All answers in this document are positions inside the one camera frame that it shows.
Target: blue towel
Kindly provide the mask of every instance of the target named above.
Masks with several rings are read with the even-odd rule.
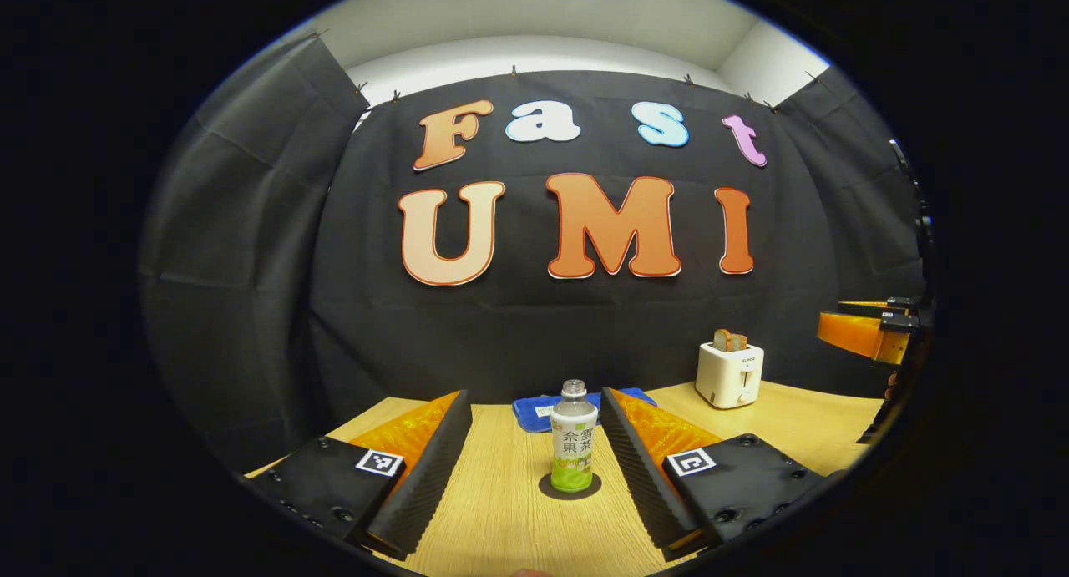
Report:
[[[650,400],[649,395],[642,393],[640,389],[621,389],[620,393],[626,393],[632,397],[641,400],[650,405],[656,406],[656,402]],[[527,433],[548,433],[549,432],[549,408],[560,402],[560,395],[539,395],[539,397],[527,397],[512,402],[512,411],[516,415],[516,422],[520,428]],[[587,394],[587,402],[592,403],[601,410],[601,393]]]

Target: ceiling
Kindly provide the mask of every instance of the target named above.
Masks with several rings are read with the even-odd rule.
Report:
[[[756,21],[728,0],[343,0],[312,25],[344,68],[443,42],[551,34],[716,71]]]

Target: letter cutout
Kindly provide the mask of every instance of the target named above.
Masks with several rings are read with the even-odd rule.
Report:
[[[683,113],[671,105],[638,102],[632,106],[631,115],[642,123],[638,136],[649,144],[682,147],[691,140],[691,132],[683,125]]]
[[[764,165],[768,163],[768,159],[764,158],[762,152],[757,151],[754,147],[754,139],[757,139],[757,132],[748,125],[742,123],[742,118],[740,116],[726,116],[722,120],[726,127],[731,128],[731,135],[735,137],[735,142],[739,144],[739,151],[742,152],[744,158],[747,161],[754,163],[754,166],[763,169]]]
[[[727,186],[717,189],[714,196],[724,210],[724,256],[721,258],[721,271],[747,274],[754,269],[754,259],[749,254],[749,234],[746,231],[749,196]]]
[[[545,188],[557,193],[560,204],[558,253],[549,262],[549,274],[555,279],[586,279],[594,274],[594,262],[587,258],[587,237],[606,271],[619,272],[635,235],[635,258],[628,264],[632,274],[679,274],[681,265],[672,250],[668,207],[676,188],[670,182],[652,176],[635,178],[619,212],[590,174],[554,174],[546,178]]]
[[[416,158],[413,170],[423,171],[439,167],[441,163],[455,161],[464,157],[463,144],[454,144],[453,137],[461,136],[463,140],[472,140],[479,131],[479,118],[490,115],[494,105],[491,102],[481,100],[462,105],[460,108],[446,109],[444,112],[431,113],[430,116],[419,121],[419,125],[424,128],[423,155]]]
[[[460,189],[468,204],[468,245],[453,260],[439,256],[435,249],[438,207],[446,201],[441,189],[416,191],[401,197],[398,207],[404,212],[401,232],[401,260],[413,279],[425,284],[464,284],[486,271],[494,258],[494,212],[503,196],[500,182],[472,182]]]
[[[561,102],[530,102],[512,110],[516,120],[505,127],[505,135],[521,143],[531,140],[572,140],[583,128],[572,120],[572,108]]]

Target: bottle label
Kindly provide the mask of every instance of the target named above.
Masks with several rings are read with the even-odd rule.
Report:
[[[559,492],[582,492],[593,479],[592,452],[598,412],[584,417],[549,415],[553,425],[553,471],[549,482]]]

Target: plastic bottle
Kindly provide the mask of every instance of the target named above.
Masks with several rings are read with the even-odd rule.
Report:
[[[592,456],[598,408],[587,402],[587,386],[569,379],[562,396],[549,410],[553,425],[553,470],[549,483],[554,489],[574,494],[590,487],[593,479]]]

